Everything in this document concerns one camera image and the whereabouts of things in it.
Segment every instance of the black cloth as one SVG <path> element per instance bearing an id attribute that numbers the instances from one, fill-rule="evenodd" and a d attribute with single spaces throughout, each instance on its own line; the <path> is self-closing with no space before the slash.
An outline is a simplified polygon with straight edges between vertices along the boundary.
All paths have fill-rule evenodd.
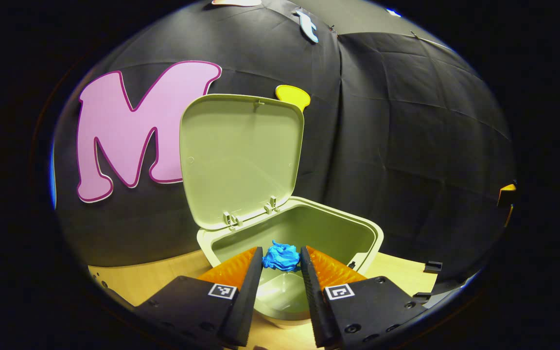
<path id="1" fill-rule="evenodd" d="M 464 272 L 503 232 L 515 179 L 495 98 L 453 51 L 415 37 L 338 37 L 341 107 L 325 204 L 382 228 L 380 252 Z"/>

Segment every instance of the tabletop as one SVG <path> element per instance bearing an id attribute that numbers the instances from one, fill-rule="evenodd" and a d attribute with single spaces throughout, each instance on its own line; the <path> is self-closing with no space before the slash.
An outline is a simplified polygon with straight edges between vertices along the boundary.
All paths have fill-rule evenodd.
<path id="1" fill-rule="evenodd" d="M 98 283 L 104 281 L 110 289 L 133 306 L 138 306 L 176 277 L 197 278 L 211 269 L 211 264 L 202 250 L 197 250 L 178 257 L 133 266 L 88 268 Z M 365 277 L 370 279 L 385 276 L 409 295 L 418 292 L 430 293 L 438 275 L 425 273 L 424 268 L 424 263 L 377 253 Z M 254 312 L 245 349 L 251 350 L 255 347 L 267 350 L 316 349 L 313 325 L 309 322 L 300 326 L 279 328 Z"/>

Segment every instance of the paper cutout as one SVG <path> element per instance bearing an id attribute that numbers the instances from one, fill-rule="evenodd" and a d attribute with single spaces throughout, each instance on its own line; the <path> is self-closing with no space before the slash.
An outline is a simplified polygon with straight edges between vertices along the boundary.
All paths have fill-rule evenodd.
<path id="1" fill-rule="evenodd" d="M 87 203 L 111 195 L 113 182 L 101 172 L 98 149 L 120 181 L 135 188 L 146 146 L 153 133 L 157 157 L 149 175 L 155 182 L 182 181 L 178 137 L 180 117 L 211 82 L 222 75 L 217 64 L 184 61 L 169 66 L 136 108 L 131 106 L 120 71 L 96 78 L 82 91 L 77 128 L 77 194 Z"/>
<path id="2" fill-rule="evenodd" d="M 213 5 L 232 5 L 241 7 L 258 6 L 262 2 L 261 0 L 213 0 L 211 4 Z"/>
<path id="3" fill-rule="evenodd" d="M 304 108 L 311 104 L 311 97 L 306 91 L 293 86 L 278 86 L 276 87 L 276 97 L 283 102 L 289 102 L 301 109 L 304 113 Z"/>
<path id="4" fill-rule="evenodd" d="M 313 33 L 313 29 L 316 31 L 317 27 L 311 18 L 301 11 L 295 11 L 295 14 L 299 16 L 299 24 L 302 27 L 304 34 L 306 34 L 306 36 L 313 42 L 318 42 L 318 37 Z"/>
<path id="5" fill-rule="evenodd" d="M 498 202 L 496 202 L 496 206 L 502 208 L 508 206 L 509 204 L 513 204 L 515 196 L 516 188 L 514 184 L 504 186 L 498 193 Z"/>

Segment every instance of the bin lid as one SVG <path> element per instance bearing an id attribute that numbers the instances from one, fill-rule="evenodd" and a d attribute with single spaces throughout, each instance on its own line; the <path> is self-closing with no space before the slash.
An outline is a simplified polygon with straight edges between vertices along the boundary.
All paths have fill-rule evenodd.
<path id="1" fill-rule="evenodd" d="M 201 228 L 229 226 L 276 207 L 293 193 L 304 134 L 294 104 L 245 95 L 209 94 L 194 100 L 180 122 L 180 163 L 193 219 Z"/>

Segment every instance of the lid hinge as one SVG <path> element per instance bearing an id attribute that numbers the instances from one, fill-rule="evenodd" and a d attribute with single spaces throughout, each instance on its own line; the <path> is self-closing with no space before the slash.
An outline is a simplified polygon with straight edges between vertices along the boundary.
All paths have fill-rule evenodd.
<path id="1" fill-rule="evenodd" d="M 256 109 L 260 106 L 265 106 L 265 102 L 261 102 L 260 100 L 254 102 L 254 112 L 256 112 Z"/>
<path id="2" fill-rule="evenodd" d="M 224 212 L 224 224 L 227 224 L 230 230 L 235 230 L 237 226 L 243 226 L 243 220 L 229 212 Z"/>
<path id="3" fill-rule="evenodd" d="M 278 207 L 276 206 L 276 197 L 272 195 L 269 199 L 269 203 L 265 204 L 265 212 L 271 214 L 273 212 L 278 212 Z"/>

